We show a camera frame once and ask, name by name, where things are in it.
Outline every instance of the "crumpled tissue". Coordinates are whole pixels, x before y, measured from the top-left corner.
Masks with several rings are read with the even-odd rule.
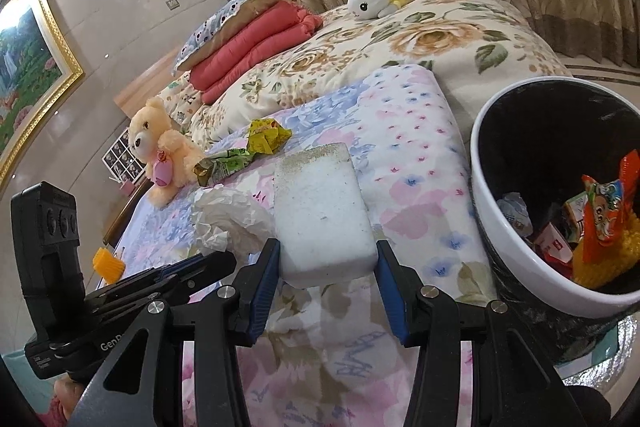
[[[196,190],[191,222],[195,227],[191,250],[203,254],[229,250],[236,256],[249,255],[274,237],[269,211],[250,194],[223,185]]]

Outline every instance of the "blue gripper pad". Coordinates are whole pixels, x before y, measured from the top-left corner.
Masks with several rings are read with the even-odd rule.
[[[273,302],[273,295],[278,286],[278,279],[280,278],[280,242],[274,241],[274,243],[271,256],[264,268],[262,279],[258,284],[254,300],[251,304],[247,335],[253,343],[255,343],[258,337],[264,332],[264,327],[269,318],[269,310],[271,310],[271,303]],[[258,264],[260,264],[260,257],[258,257],[258,261],[256,262],[256,265]]]
[[[391,251],[386,241],[378,241],[378,264],[376,265],[373,273],[376,276],[378,282],[378,288],[380,295],[382,296],[382,302],[385,305],[386,318],[391,326],[391,331],[400,340],[402,345],[406,344],[409,338],[409,327],[407,324],[406,304],[402,299],[396,280],[394,279],[393,272],[389,265],[389,261],[385,258],[383,248],[385,246]],[[392,262],[398,265],[395,257]]]
[[[188,257],[187,259],[183,259],[182,261],[178,261],[178,263],[169,264],[161,267],[160,275],[156,278],[156,282],[161,281],[173,275],[174,273],[178,273],[180,270],[186,269],[190,267],[192,264],[199,263],[203,258],[201,253],[197,255],[193,255],[192,257]]]

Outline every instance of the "wooden headboard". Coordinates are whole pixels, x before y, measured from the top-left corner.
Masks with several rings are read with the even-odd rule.
[[[171,74],[171,69],[179,51],[180,46],[171,50],[114,97],[113,101],[124,114],[133,118],[148,99],[177,78]]]

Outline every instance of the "polka dot pillow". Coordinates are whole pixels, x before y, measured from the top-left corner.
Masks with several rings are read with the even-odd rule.
[[[175,71],[190,71],[279,0],[231,0],[193,32],[175,59]]]

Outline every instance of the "white sponge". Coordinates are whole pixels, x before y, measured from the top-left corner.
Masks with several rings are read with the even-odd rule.
[[[309,288],[373,271],[376,242],[344,143],[285,156],[274,187],[280,275],[287,283]]]

